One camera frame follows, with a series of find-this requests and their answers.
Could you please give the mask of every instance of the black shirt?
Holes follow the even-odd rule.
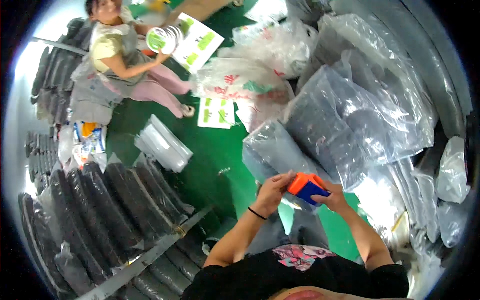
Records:
[[[284,245],[247,257],[226,267],[201,270],[181,299],[262,299],[284,288],[315,286],[366,298],[405,298],[407,273],[403,266],[365,267],[313,246]]]

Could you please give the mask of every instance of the metal rod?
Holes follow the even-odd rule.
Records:
[[[50,41],[48,39],[35,37],[35,36],[32,37],[32,42],[42,42],[42,43],[49,44],[49,45],[52,45],[52,46],[57,47],[57,48],[61,48],[61,49],[65,49],[65,50],[68,50],[68,51],[71,51],[71,52],[78,53],[78,54],[81,54],[81,55],[88,54],[88,51],[85,51],[83,49],[80,49],[80,48],[77,48],[77,47],[74,47],[74,46],[70,46],[70,45],[66,45],[66,44],[63,44],[63,43],[60,43],[60,42],[54,42],[54,41]]]
[[[185,221],[185,223],[181,225],[181,228],[185,232],[189,231],[212,209],[212,205],[202,209],[190,219]],[[153,261],[160,257],[163,252],[175,244],[175,242],[181,237],[182,235],[179,232],[161,237],[152,249],[142,254],[142,256],[140,256],[137,260],[125,267],[120,272],[116,273],[114,276],[110,277],[107,281],[88,293],[78,297],[76,300],[104,300],[112,296],[117,290],[119,290],[119,288],[130,282],[130,280],[135,276],[138,276],[145,268],[147,268]]]

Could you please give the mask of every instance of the black hair tie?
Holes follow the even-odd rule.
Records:
[[[248,207],[248,210],[251,211],[252,213],[256,214],[257,217],[259,217],[260,219],[262,219],[262,220],[267,220],[266,217],[263,217],[263,216],[259,215],[256,211],[254,211],[253,209],[251,209],[250,206]]]

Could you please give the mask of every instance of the pink graphic print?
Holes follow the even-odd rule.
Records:
[[[330,250],[305,245],[284,245],[272,251],[280,257],[278,262],[287,267],[295,267],[302,272],[310,269],[317,258],[336,256]]]

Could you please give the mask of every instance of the pink pants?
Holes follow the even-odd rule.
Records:
[[[136,101],[155,101],[181,119],[181,103],[172,94],[184,95],[190,90],[190,83],[180,79],[172,70],[160,64],[148,71],[145,80],[133,89],[130,98]]]

